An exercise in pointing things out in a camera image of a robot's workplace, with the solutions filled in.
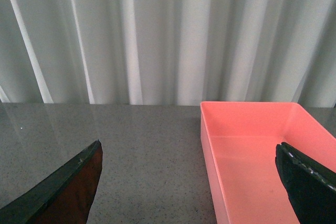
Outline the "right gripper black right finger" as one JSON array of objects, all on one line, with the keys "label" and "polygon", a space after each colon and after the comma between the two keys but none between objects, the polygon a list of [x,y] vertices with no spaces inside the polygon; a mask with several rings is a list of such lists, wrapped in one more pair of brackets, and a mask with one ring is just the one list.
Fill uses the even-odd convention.
[{"label": "right gripper black right finger", "polygon": [[275,163],[299,222],[335,223],[335,172],[286,142]]}]

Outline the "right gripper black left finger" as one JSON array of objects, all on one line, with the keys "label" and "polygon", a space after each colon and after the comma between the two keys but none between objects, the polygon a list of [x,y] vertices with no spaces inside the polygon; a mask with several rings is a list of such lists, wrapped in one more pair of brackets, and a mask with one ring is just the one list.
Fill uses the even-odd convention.
[{"label": "right gripper black left finger", "polygon": [[35,187],[1,209],[1,223],[86,223],[102,172],[94,141]]}]

